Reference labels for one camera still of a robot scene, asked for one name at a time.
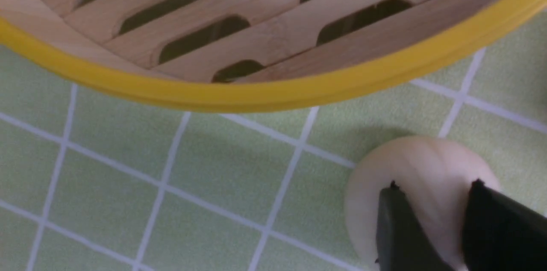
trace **bamboo steamer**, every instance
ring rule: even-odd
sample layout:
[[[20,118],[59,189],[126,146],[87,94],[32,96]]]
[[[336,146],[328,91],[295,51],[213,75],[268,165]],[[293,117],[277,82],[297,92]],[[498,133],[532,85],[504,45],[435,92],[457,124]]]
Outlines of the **bamboo steamer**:
[[[524,23],[547,0],[0,0],[0,43],[103,92],[277,111],[401,84]]]

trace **white grid line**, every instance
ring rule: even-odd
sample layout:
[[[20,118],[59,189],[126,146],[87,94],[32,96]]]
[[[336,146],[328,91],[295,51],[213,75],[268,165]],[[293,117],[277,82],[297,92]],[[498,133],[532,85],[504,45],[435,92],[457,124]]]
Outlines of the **white grid line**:
[[[186,126],[188,125],[188,121],[190,121],[190,116],[191,116],[190,112],[186,112],[184,113],[184,115],[182,115],[180,119],[180,125],[178,129],[176,130],[176,133],[173,137],[173,141],[169,148],[168,157],[165,162],[165,168],[162,174],[162,181],[160,182],[160,186],[158,187],[158,196],[156,197],[156,200],[154,201],[154,205],[152,206],[152,213],[150,214],[150,217],[148,218],[148,223],[146,224],[146,228],[142,236],[141,244],[139,245],[139,249],[137,252],[137,259],[135,259],[135,263],[133,264],[132,271],[139,271],[139,267],[141,266],[142,260],[144,258],[144,253],[146,252],[146,248],[148,247],[148,242],[150,241],[150,236],[152,235],[152,230],[154,229],[154,224],[156,224],[156,218],[158,217],[158,213],[160,212],[160,207],[162,206],[162,202],[164,201],[165,187],[166,185],[168,185],[168,182],[169,182],[171,170],[173,168],[174,161],[176,158],[176,152],[178,151],[178,146],[184,134],[184,130],[186,129]]]
[[[20,121],[19,119],[15,119],[11,116],[8,116],[4,113],[0,113],[0,120],[5,121],[6,123],[9,123],[11,125],[14,125],[20,129],[24,129],[30,133],[33,133],[34,135],[41,137],[45,140],[55,142],[57,144],[60,144],[62,141],[61,137],[58,137],[56,135],[53,135],[51,133],[47,133],[46,131],[43,131],[41,129],[38,129],[37,127],[31,126],[28,123],[25,123],[24,121]]]
[[[271,129],[269,127],[266,127],[264,125],[261,125],[259,123],[256,123],[256,121],[251,121],[249,119],[246,119],[245,117],[242,117],[240,115],[233,115],[233,114],[221,114],[220,116],[229,119],[230,121],[233,121],[234,123],[237,123],[239,125],[242,125],[244,127],[248,127],[249,129],[253,129],[254,131],[258,131],[262,134],[268,135],[269,137],[272,137],[275,140],[285,142],[288,144],[291,144],[293,146],[297,146],[299,144],[299,140],[290,137],[288,135],[285,135],[283,133],[279,133],[275,131],[274,129]],[[350,160],[344,159],[340,156],[337,156],[336,154],[330,153],[326,150],[322,150],[320,148],[317,148],[315,146],[311,146],[309,144],[303,145],[303,150],[306,150],[309,153],[312,153],[316,156],[319,156],[320,158],[330,160],[331,162],[334,162],[336,164],[340,164],[342,166],[346,166],[347,168],[354,168],[355,163],[351,162]]]
[[[415,86],[419,86],[419,87],[424,88],[426,90],[435,92],[437,94],[444,95],[444,96],[449,97],[449,98],[454,98],[455,99],[460,94],[459,92],[457,92],[455,90],[451,90],[450,88],[446,88],[445,86],[441,86],[441,85],[438,85],[438,84],[435,84],[435,83],[432,83],[432,82],[428,82],[428,81],[423,80],[423,79],[413,80],[411,82],[411,84],[414,84]],[[500,117],[503,117],[504,119],[508,119],[508,120],[513,121],[513,122],[515,122],[519,125],[522,125],[524,127],[529,127],[531,129],[534,129],[534,130],[537,130],[537,131],[540,131],[542,133],[547,134],[547,125],[544,125],[539,121],[535,121],[533,119],[526,118],[524,116],[518,115],[514,112],[508,111],[506,109],[503,109],[501,107],[492,105],[491,103],[488,103],[488,102],[483,101],[483,100],[479,100],[479,99],[471,97],[471,96],[467,96],[465,98],[464,102],[467,105],[471,105],[471,106],[474,106],[478,109],[482,109],[485,112],[492,113],[493,115],[498,115]],[[270,137],[272,137],[276,140],[292,144],[293,146],[296,146],[299,143],[299,141],[295,140],[294,138],[291,138],[291,137],[286,136],[282,133],[279,133],[279,132],[275,131],[274,129],[270,129],[268,127],[265,127],[263,125],[255,123],[254,121],[250,121],[248,119],[245,119],[244,117],[241,117],[239,115],[222,115],[222,116],[229,119],[229,120],[231,120],[231,121],[234,121],[235,123],[238,123],[238,124],[243,125],[245,127],[249,127],[249,128],[254,129],[254,130],[256,130],[260,133],[266,134],[266,135],[268,135],[268,136],[270,136]],[[33,133],[33,134],[37,135],[38,137],[44,138],[44,139],[49,140],[49,141],[53,141],[53,142],[56,142],[56,143],[59,143],[59,144],[61,144],[62,141],[63,141],[63,139],[61,137],[58,137],[58,136],[53,135],[51,133],[47,133],[46,131],[38,129],[34,126],[31,126],[31,125],[29,125],[29,124],[27,124],[23,121],[20,121],[20,120],[14,118],[14,117],[10,117],[8,115],[5,115],[4,113],[1,113],[1,112],[0,112],[0,120],[5,121],[6,123],[10,123],[11,125],[19,127],[21,129],[27,130],[28,132]],[[66,142],[66,147],[70,148],[71,150],[74,150],[76,152],[79,152],[81,154],[84,154],[86,156],[89,156],[90,158],[93,158],[95,160],[103,162],[104,164],[107,164],[107,165],[111,166],[112,168],[114,168],[116,170],[125,172],[128,175],[139,178],[139,179],[141,179],[145,182],[148,182],[152,185],[155,185],[157,187],[160,186],[160,181],[157,181],[154,178],[152,178],[148,175],[145,175],[144,173],[142,173],[140,171],[135,170],[134,168],[129,168],[128,166],[125,166],[124,164],[116,162],[115,160],[109,159],[105,156],[97,154],[96,152],[88,150],[88,149],[86,149],[86,148],[84,148],[84,147],[82,147],[82,146],[80,146],[76,143],[68,141],[68,142]],[[355,164],[353,162],[351,162],[350,160],[344,159],[340,156],[337,156],[337,155],[332,154],[330,152],[327,152],[325,150],[321,150],[320,148],[315,147],[315,146],[310,146],[308,144],[303,144],[302,149],[306,150],[307,152],[310,152],[312,154],[316,154],[317,156],[321,156],[322,158],[325,158],[325,159],[330,160],[332,162],[335,162],[337,164],[341,164],[343,166],[346,166],[348,168],[353,168],[355,166]],[[184,192],[180,189],[177,189],[175,187],[166,186],[165,190],[167,192],[170,192],[170,193],[176,195],[176,196],[181,197],[182,199],[186,199],[187,201],[195,203],[196,205],[199,205],[200,207],[203,207],[203,208],[205,208],[205,209],[207,209],[211,212],[214,212],[214,213],[217,213],[221,216],[230,218],[231,220],[233,220],[235,222],[238,222],[239,224],[243,224],[245,226],[254,228],[256,230],[260,230],[261,232],[264,232],[266,230],[266,228],[264,226],[261,226],[260,224],[256,224],[256,223],[254,223],[254,222],[252,222],[248,219],[245,219],[245,218],[243,218],[239,215],[231,213],[230,211],[226,211],[226,210],[224,210],[224,209],[222,209],[218,206],[215,206],[211,203],[203,201],[202,199],[194,197],[193,195],[188,194],[188,193],[186,193],[186,192]],[[41,222],[41,217],[38,217],[38,216],[28,212],[28,211],[18,209],[17,207],[11,206],[8,203],[6,203],[4,201],[1,201],[1,200],[0,200],[0,207],[4,208],[6,210],[12,211],[12,212],[14,212],[18,215],[21,215],[25,218],[30,219],[30,220],[33,220],[35,222]],[[133,265],[133,263],[135,263],[135,261],[133,261],[133,260],[131,260],[131,259],[129,259],[129,258],[123,256],[123,255],[120,255],[120,254],[115,253],[111,250],[108,250],[107,248],[104,248],[100,245],[93,244],[92,242],[89,242],[88,240],[86,240],[84,237],[78,236],[77,234],[74,234],[73,232],[70,232],[69,230],[65,230],[63,228],[60,228],[60,227],[56,226],[55,224],[51,224],[50,222],[45,222],[45,226],[52,229],[52,230],[57,231],[60,234],[63,234],[64,236],[67,236],[68,238],[76,240],[77,242],[81,242],[82,244],[88,246],[89,248],[91,248],[94,251],[101,252],[104,255],[108,255],[108,256],[110,256],[114,259],[117,259],[119,261],[130,262],[130,265]],[[315,248],[312,248],[312,247],[310,247],[310,246],[308,246],[308,245],[306,245],[302,242],[299,242],[299,241],[297,241],[293,238],[290,238],[288,236],[284,236],[283,234],[280,234],[278,232],[273,232],[273,231],[270,231],[268,234],[270,236],[273,236],[274,238],[277,238],[279,240],[283,240],[285,242],[288,242],[289,244],[291,244],[295,247],[298,247],[301,250],[304,250],[304,251],[306,251],[306,252],[308,252],[312,255],[315,255],[315,256],[317,256],[321,259],[324,259],[324,260],[326,260],[330,263],[333,263],[334,265],[338,265],[338,266],[340,266],[344,269],[350,270],[350,271],[359,271],[358,268],[355,268],[354,266],[348,265],[344,261],[340,261],[339,259],[336,259],[336,258],[334,258],[330,255],[327,255],[323,252],[320,252],[319,250],[317,250]],[[141,265],[141,269],[143,271],[153,271],[152,268],[150,268],[146,265]]]
[[[290,137],[290,136],[285,135],[283,133],[279,133],[279,132],[275,131],[274,129],[271,129],[269,127],[261,125],[261,124],[257,123],[256,121],[251,121],[250,119],[246,119],[245,117],[242,117],[240,115],[220,114],[220,116],[228,119],[229,121],[233,121],[234,123],[242,125],[244,127],[248,127],[249,129],[253,129],[254,131],[258,131],[262,134],[268,135],[269,137],[272,137],[275,140],[282,141],[282,142],[285,142],[285,143],[289,143],[293,146],[296,146],[296,145],[299,144],[299,140],[297,140],[293,137]]]
[[[507,109],[504,109],[502,107],[498,107],[495,105],[492,105],[486,101],[477,99],[475,97],[467,97],[465,99],[465,103],[471,106],[476,107],[477,109],[481,109],[485,112],[491,113],[492,115],[497,115],[499,117],[502,117],[504,119],[508,119],[509,121],[512,121],[514,123],[517,123],[521,126],[534,129],[535,131],[541,132],[543,134],[547,134],[547,125],[535,121],[530,118],[526,118],[522,115],[516,114],[514,112],[511,112]]]
[[[450,132],[450,129],[452,128],[452,125],[454,124],[454,121],[456,121],[456,118],[458,117],[459,111],[463,107],[463,102],[465,101],[465,98],[467,97],[467,93],[469,92],[469,89],[471,88],[471,84],[473,83],[473,79],[475,78],[475,75],[477,71],[479,70],[482,60],[484,59],[485,53],[486,53],[486,49],[483,48],[477,51],[473,55],[473,61],[471,61],[469,70],[467,70],[467,73],[465,74],[465,77],[462,82],[462,88],[460,89],[459,93],[456,95],[454,105],[452,106],[452,109],[450,109],[450,112],[448,116],[446,117],[446,120],[444,121],[443,126],[441,127],[441,130],[439,131],[439,137],[444,138]]]
[[[19,215],[23,218],[26,218],[30,221],[33,221],[35,222],[36,224],[40,224],[41,222],[41,217],[33,214],[33,213],[30,213],[29,211],[26,211],[24,209],[21,209],[19,207],[16,207],[14,205],[11,205],[10,203],[7,203],[3,200],[0,200],[0,207],[1,208],[4,208],[8,211],[11,211],[13,213],[15,213],[16,215]],[[101,254],[104,254],[108,257],[111,257],[112,259],[115,259],[117,261],[120,261],[122,263],[127,263],[128,265],[132,265],[133,264],[133,260],[130,259],[129,257],[125,257],[124,255],[121,255],[121,254],[118,254],[117,252],[114,252],[112,250],[109,250],[103,246],[100,246],[98,244],[95,244],[89,240],[87,240],[86,238],[82,237],[82,236],[79,236],[78,234],[75,234],[74,232],[71,232],[70,230],[67,230],[65,228],[62,228],[60,226],[58,226],[57,224],[53,224],[49,221],[45,222],[45,226],[47,228],[49,228],[50,230],[53,230],[55,232],[57,232],[58,234],[62,235],[62,236],[65,236],[69,239],[72,239],[96,252],[99,252]],[[141,267],[142,271],[154,271],[151,267],[148,267],[147,265],[143,265]]]
[[[309,133],[311,132],[311,129],[317,117],[318,111],[319,111],[319,107],[313,107],[309,111],[308,117],[306,119],[306,123],[304,124],[302,133],[300,135],[300,139],[298,140],[298,144],[294,150],[293,157],[291,158],[291,161],[289,162],[289,167],[287,168],[287,172],[285,173],[285,176],[283,176],[281,187],[279,187],[279,191],[277,192],[277,195],[275,197],[275,201],[273,203],[272,209],[270,211],[270,214],[268,215],[268,220],[266,221],[266,227],[262,231],[262,235],[260,236],[258,246],[256,247],[253,257],[250,261],[248,271],[255,271],[256,267],[258,266],[258,262],[260,260],[260,257],[262,256],[262,252],[264,251],[264,246],[266,246],[266,241],[268,240],[268,236],[271,233],[272,226],[274,225],[275,219],[277,217],[277,213],[279,212],[279,209],[281,208],[281,205],[283,203],[283,198],[285,197],[285,193],[287,193],[287,189],[289,188],[289,183],[291,183],[291,179],[293,178],[294,171],[297,168],[298,161],[300,160],[300,156],[302,155],[304,144],[306,143]]]
[[[363,271],[362,269],[359,269],[358,267],[355,267],[353,265],[350,265],[347,262],[341,261],[340,259],[337,259],[333,256],[330,256],[328,254],[320,252],[320,251],[316,250],[316,248],[312,248],[311,246],[309,246],[309,245],[307,245],[303,242],[300,242],[300,241],[298,241],[294,238],[291,238],[289,236],[285,236],[285,235],[280,234],[278,232],[271,232],[270,236],[272,236],[273,238],[276,238],[278,240],[281,240],[283,242],[286,242],[288,244],[291,244],[292,246],[294,246],[296,248],[299,248],[299,249],[301,249],[301,250],[303,250],[307,253],[310,253],[313,256],[319,257],[320,259],[322,259],[326,262],[332,263],[333,265],[336,265],[337,267],[340,267],[342,269],[346,269],[348,271]]]
[[[121,164],[115,160],[112,160],[110,158],[107,158],[106,156],[102,156],[100,154],[97,154],[94,151],[88,150],[85,147],[82,147],[76,143],[68,142],[67,147],[70,150],[74,150],[75,152],[78,152],[80,154],[83,154],[84,156],[88,156],[89,158],[92,158],[93,160],[96,160],[98,162],[101,162],[103,164],[106,164],[107,166],[110,166],[111,168],[115,168],[121,172],[125,172],[128,175],[131,175],[135,178],[138,178],[144,182],[148,182],[151,185],[155,185],[157,187],[160,186],[160,181],[146,175],[145,173],[138,171],[134,168],[130,168],[129,166],[125,164]]]
[[[189,201],[190,203],[194,203],[195,205],[202,207],[203,209],[209,210],[212,213],[216,213],[217,215],[224,216],[236,223],[248,226],[250,228],[254,228],[255,230],[264,230],[264,227],[260,224],[256,224],[255,222],[248,220],[242,216],[239,216],[233,212],[227,211],[226,209],[223,209],[217,205],[214,205],[212,203],[209,203],[207,201],[204,201],[203,199],[196,197],[194,195],[191,195],[190,193],[186,193],[185,191],[182,191],[181,189],[175,188],[174,186],[167,186],[165,187],[165,190],[168,193],[172,193],[184,200]]]
[[[433,82],[424,80],[424,79],[414,79],[410,81],[410,84],[413,84],[415,86],[418,86],[420,88],[423,88],[425,90],[429,90],[431,92],[434,92],[436,94],[440,94],[441,96],[445,96],[447,98],[455,99],[458,97],[458,92],[455,90],[452,90],[448,87],[435,84]]]
[[[70,92],[70,103],[68,105],[68,113],[65,121],[65,128],[63,130],[63,137],[59,146],[59,154],[57,154],[57,160],[55,160],[55,168],[53,168],[53,174],[51,175],[51,181],[47,189],[47,195],[45,197],[44,208],[40,221],[38,223],[38,229],[34,242],[32,244],[31,253],[29,257],[29,262],[27,263],[26,271],[32,271],[36,262],[36,257],[38,255],[38,250],[40,248],[41,238],[44,234],[45,224],[47,223],[47,218],[49,217],[49,209],[51,208],[51,203],[53,202],[53,195],[55,194],[55,188],[57,187],[57,181],[59,180],[59,175],[61,173],[61,167],[65,160],[65,154],[67,150],[67,142],[70,138],[70,132],[72,130],[72,120],[74,117],[74,109],[76,108],[76,94],[78,92],[78,86],[74,83],[71,84]]]

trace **dumpling dough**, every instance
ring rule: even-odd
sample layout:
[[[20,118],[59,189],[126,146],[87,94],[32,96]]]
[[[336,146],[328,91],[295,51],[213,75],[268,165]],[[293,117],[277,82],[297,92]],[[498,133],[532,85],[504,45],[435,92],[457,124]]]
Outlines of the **dumpling dough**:
[[[373,150],[357,166],[347,185],[346,226],[358,255],[379,270],[376,223],[381,189],[397,182],[440,257],[466,270],[461,230],[471,182],[481,179],[500,190],[484,160],[462,145],[432,137],[404,137]]]

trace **green surface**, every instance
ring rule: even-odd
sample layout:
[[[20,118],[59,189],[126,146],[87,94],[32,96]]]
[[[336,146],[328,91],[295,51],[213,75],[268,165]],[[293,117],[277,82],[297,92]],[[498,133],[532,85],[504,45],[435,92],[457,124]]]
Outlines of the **green surface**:
[[[112,259],[52,230],[45,230],[35,271],[131,271]]]
[[[452,105],[451,99],[405,84],[322,107],[308,141],[357,162],[394,138],[436,135]]]
[[[194,114],[170,184],[266,224],[293,151],[218,115]]]
[[[0,209],[0,270],[25,270],[38,225]]]
[[[343,271],[297,247],[271,238],[256,271]]]
[[[303,154],[273,228],[328,255],[359,265],[344,225],[344,187],[350,173],[349,168]],[[317,216],[311,220],[310,215]]]
[[[164,198],[144,263],[156,270],[246,270],[260,232],[172,194]]]
[[[547,212],[547,135],[465,106],[449,138],[480,154],[500,179],[506,195]]]
[[[123,255],[137,254],[157,189],[67,151],[51,222]]]
[[[469,94],[547,124],[547,12],[488,48]]]
[[[0,121],[0,197],[41,215],[59,145]]]
[[[0,112],[62,135],[70,83],[0,45]]]
[[[448,133],[490,163],[508,195],[541,213],[546,47],[540,14],[487,48]],[[455,100],[436,90],[459,91],[470,64],[422,78],[432,90],[409,83],[321,107],[295,162],[286,138],[299,139],[310,109],[239,115],[239,123],[193,113],[171,148],[184,112],[81,86],[68,112],[70,82],[0,47],[0,270],[27,268],[45,207],[56,230],[46,225],[34,271],[127,271],[133,262],[141,271],[372,271],[344,228],[350,168],[334,161],[351,166],[395,137],[438,135]],[[67,113],[74,122],[57,179]],[[270,228],[282,238],[259,242]]]
[[[181,116],[80,88],[71,140],[159,179]]]
[[[453,90],[460,90],[460,88],[462,88],[463,79],[471,65],[471,61],[473,61],[472,56],[466,57],[453,65],[444,67],[432,74],[428,74],[424,79]]]

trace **white dough ball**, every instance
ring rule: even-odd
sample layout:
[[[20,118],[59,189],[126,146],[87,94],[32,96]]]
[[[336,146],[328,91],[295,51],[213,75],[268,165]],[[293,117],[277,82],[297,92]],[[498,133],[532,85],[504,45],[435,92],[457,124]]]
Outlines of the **white dough ball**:
[[[439,256],[453,269],[466,270],[461,232],[471,182],[479,178],[500,190],[480,156],[441,138],[404,137],[373,150],[359,163],[346,190],[346,226],[358,255],[379,269],[374,263],[379,193],[395,181]]]

